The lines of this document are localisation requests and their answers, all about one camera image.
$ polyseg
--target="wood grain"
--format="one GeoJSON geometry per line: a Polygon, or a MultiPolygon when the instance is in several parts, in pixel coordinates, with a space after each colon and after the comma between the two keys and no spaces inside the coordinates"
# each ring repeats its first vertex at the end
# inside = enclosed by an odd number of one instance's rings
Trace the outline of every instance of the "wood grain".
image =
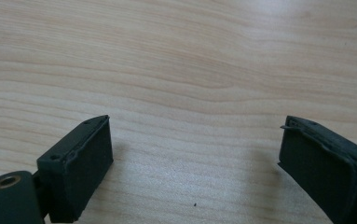
{"type": "Polygon", "coordinates": [[[0,175],[103,114],[115,163],[77,223],[331,223],[279,127],[357,143],[357,1],[0,0],[0,175]]]}

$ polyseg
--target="screw hole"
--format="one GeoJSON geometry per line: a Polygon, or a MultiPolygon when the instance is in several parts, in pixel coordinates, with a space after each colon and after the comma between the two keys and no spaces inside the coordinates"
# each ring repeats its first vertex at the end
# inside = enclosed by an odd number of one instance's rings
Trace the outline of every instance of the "screw hole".
{"type": "Polygon", "coordinates": [[[6,189],[16,185],[19,181],[21,181],[21,177],[19,175],[11,175],[5,178],[0,179],[0,189],[6,189]]]}
{"type": "Polygon", "coordinates": [[[59,158],[60,158],[59,155],[52,155],[52,156],[50,156],[50,159],[53,160],[53,161],[58,160],[59,158]]]}

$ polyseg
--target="table surface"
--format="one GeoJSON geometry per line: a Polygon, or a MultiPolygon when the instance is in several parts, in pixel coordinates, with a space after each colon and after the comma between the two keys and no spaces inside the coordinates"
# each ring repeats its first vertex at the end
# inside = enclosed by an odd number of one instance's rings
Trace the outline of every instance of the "table surface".
{"type": "Polygon", "coordinates": [[[280,126],[357,143],[357,0],[0,0],[0,175],[104,114],[115,162],[77,223],[331,223],[280,126]]]}

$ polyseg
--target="black plastic part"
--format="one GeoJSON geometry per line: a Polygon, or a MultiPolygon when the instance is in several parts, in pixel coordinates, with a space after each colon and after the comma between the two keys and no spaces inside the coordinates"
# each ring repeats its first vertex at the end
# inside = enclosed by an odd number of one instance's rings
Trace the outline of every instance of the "black plastic part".
{"type": "Polygon", "coordinates": [[[44,223],[29,172],[18,171],[0,176],[0,223],[44,223]]]}
{"type": "Polygon", "coordinates": [[[37,160],[41,184],[53,194],[52,222],[78,220],[112,164],[108,119],[82,122],[37,160]]]}
{"type": "Polygon", "coordinates": [[[307,119],[282,128],[280,167],[335,224],[357,224],[357,145],[307,119]]]}

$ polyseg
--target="black object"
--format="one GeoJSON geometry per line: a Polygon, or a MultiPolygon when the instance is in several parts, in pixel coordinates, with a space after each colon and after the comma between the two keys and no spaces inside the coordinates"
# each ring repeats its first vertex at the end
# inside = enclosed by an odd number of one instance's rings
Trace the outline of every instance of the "black object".
{"type": "Polygon", "coordinates": [[[72,223],[113,162],[109,117],[88,119],[37,160],[38,171],[0,176],[0,223],[72,223]]]}
{"type": "Polygon", "coordinates": [[[335,224],[357,224],[357,145],[307,119],[282,128],[280,167],[335,224]]]}

